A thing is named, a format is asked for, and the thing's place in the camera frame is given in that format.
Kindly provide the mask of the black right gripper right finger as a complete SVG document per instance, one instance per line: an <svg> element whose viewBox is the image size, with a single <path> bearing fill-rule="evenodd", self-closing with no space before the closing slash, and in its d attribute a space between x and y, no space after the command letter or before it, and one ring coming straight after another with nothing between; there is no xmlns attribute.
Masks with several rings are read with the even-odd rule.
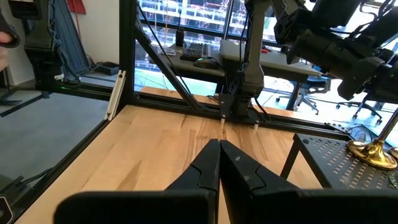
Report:
<svg viewBox="0 0 398 224"><path fill-rule="evenodd" d="M227 140L220 178L231 223L397 224L393 190L300 189Z"/></svg>

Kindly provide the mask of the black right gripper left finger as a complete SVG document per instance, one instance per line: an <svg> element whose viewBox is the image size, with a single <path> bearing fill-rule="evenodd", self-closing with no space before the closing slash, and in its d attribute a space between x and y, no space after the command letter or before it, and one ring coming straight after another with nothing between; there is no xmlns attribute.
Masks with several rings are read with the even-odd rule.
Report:
<svg viewBox="0 0 398 224"><path fill-rule="evenodd" d="M211 139L164 190L80 192L63 200L54 223L216 223L220 142Z"/></svg>

